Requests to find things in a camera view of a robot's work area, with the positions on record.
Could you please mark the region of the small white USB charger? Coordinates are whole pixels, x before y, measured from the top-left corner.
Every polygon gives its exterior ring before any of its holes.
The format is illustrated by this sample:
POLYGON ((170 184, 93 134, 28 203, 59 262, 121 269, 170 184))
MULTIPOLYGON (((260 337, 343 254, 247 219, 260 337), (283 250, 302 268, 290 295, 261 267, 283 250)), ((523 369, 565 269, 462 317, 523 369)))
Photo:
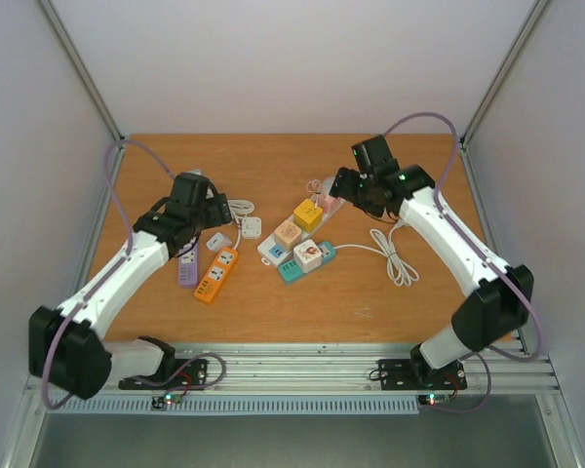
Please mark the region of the small white USB charger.
POLYGON ((221 232, 216 232, 206 242, 206 247, 211 252, 218 252, 223 248, 230 247, 231 245, 232 245, 231 239, 221 232))

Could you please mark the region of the white adapter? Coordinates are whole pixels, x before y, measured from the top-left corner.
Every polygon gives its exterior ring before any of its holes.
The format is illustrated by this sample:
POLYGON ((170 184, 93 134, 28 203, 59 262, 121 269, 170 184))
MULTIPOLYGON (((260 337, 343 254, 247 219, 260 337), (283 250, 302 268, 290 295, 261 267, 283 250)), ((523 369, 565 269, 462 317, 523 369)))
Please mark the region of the white adapter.
POLYGON ((241 236, 243 239, 259 239, 262 234, 262 221, 258 216, 245 216, 241 219, 241 236))

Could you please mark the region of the pink cube socket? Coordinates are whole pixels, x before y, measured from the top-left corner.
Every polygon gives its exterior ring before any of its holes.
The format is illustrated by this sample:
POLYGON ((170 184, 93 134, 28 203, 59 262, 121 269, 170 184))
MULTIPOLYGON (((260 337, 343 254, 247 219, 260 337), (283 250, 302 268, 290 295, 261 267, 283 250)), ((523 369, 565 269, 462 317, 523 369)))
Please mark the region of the pink cube socket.
POLYGON ((323 210, 325 215, 332 215, 338 211, 342 206, 343 200, 334 198, 331 195, 322 196, 319 200, 319 207, 323 210))

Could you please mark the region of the white charger with pink cable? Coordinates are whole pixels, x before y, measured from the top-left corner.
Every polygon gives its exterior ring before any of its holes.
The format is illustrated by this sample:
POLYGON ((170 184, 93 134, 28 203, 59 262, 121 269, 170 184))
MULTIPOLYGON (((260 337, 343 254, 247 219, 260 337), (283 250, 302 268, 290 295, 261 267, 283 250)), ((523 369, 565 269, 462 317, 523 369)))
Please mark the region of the white charger with pink cable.
POLYGON ((330 176, 323 180, 315 178, 306 183, 306 191, 310 194, 310 199, 316 207, 330 195, 333 181, 334 177, 330 176))

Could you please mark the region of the yellow cube socket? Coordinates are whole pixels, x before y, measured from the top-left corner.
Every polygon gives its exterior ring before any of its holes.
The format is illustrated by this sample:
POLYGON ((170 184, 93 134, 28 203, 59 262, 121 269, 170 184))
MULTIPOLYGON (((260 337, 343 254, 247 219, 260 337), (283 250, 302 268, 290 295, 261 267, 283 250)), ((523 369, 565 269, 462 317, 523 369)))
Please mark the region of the yellow cube socket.
POLYGON ((311 199, 304 199, 293 210, 293 223, 306 233, 312 232, 323 220, 324 210, 311 199))

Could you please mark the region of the beige cube socket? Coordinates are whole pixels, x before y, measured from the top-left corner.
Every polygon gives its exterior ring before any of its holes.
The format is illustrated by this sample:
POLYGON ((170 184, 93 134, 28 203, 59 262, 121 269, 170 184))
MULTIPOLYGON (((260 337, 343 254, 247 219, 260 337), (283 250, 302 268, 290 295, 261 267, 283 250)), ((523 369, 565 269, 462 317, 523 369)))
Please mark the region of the beige cube socket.
POLYGON ((301 242, 302 230, 291 220, 284 220, 274 230, 275 243, 285 252, 291 251, 301 242))

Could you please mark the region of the white cube socket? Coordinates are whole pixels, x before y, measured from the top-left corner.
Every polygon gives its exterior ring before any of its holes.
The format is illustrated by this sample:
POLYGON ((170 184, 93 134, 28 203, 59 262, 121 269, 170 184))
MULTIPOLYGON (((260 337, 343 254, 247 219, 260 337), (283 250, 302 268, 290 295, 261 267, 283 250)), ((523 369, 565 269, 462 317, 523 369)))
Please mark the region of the white cube socket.
POLYGON ((323 263, 323 253, 312 239, 296 245, 292 252, 296 264, 304 274, 317 269, 323 263))

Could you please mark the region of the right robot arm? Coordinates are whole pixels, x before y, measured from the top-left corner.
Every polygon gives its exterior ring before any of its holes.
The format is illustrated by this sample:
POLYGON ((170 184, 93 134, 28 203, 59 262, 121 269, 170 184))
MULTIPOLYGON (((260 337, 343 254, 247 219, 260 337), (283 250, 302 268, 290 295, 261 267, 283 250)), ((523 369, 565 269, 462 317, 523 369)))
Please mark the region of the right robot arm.
POLYGON ((432 386, 458 359, 527 322, 533 275, 491 251, 449 207, 432 177, 417 165, 399 165, 384 136, 353 145, 352 153, 357 167, 337 171, 331 195, 369 215, 396 215, 433 249, 464 295, 449 324, 410 351, 416 385, 432 386))

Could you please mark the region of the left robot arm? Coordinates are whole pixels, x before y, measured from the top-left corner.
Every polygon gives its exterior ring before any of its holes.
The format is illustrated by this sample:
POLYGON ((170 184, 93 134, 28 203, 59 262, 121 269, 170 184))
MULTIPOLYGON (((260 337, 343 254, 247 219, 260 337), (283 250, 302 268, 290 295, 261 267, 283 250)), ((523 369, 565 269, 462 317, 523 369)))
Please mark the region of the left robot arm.
POLYGON ((41 380, 42 397, 53 410, 50 388, 88 400, 109 381, 131 378, 155 388, 171 385, 182 372, 174 348, 142 336, 108 347, 111 324, 137 290, 205 229, 232 220, 227 198, 205 176, 181 173, 169 196, 131 225, 122 248, 96 276, 58 308, 39 307, 28 324, 28 367, 41 380))

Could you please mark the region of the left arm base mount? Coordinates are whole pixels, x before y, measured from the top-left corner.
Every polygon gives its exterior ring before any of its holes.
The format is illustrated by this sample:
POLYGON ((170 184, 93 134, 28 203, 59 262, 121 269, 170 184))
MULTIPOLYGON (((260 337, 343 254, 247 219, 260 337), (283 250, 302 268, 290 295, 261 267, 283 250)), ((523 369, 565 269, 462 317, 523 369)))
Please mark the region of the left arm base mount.
POLYGON ((169 390, 177 387, 185 388, 187 385, 199 386, 206 383, 208 376, 208 361, 206 359, 199 359, 194 363, 184 368, 177 376, 170 382, 158 386, 145 383, 134 378, 125 378, 119 381, 118 388, 120 390, 169 390))

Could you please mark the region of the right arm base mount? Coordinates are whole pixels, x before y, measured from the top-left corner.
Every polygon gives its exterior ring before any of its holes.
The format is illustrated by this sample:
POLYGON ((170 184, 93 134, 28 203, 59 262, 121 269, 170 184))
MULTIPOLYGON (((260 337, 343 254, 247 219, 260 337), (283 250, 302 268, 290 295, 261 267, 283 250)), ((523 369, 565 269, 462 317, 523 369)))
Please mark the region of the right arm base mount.
POLYGON ((378 361, 379 382, 383 391, 465 390, 465 370, 453 361, 439 370, 415 370, 409 359, 378 361))

